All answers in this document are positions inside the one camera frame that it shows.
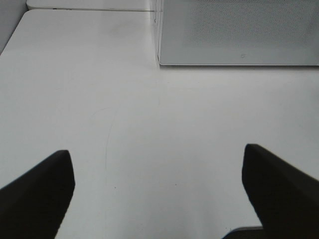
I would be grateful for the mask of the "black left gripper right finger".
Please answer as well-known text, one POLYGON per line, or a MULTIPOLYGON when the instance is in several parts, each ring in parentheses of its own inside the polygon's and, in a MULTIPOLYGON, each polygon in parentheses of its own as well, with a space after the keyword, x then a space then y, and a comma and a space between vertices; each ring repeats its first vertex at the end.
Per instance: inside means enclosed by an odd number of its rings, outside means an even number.
POLYGON ((317 239, 319 182, 258 144, 245 146, 242 184, 260 227, 241 227, 226 239, 317 239))

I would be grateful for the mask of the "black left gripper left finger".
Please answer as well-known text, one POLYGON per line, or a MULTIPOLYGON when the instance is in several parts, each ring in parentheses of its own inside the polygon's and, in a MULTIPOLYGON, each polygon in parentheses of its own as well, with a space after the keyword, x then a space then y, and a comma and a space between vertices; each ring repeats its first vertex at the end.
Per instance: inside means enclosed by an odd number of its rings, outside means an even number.
POLYGON ((2 239, 56 237, 75 189, 68 150, 59 150, 0 190, 2 239))

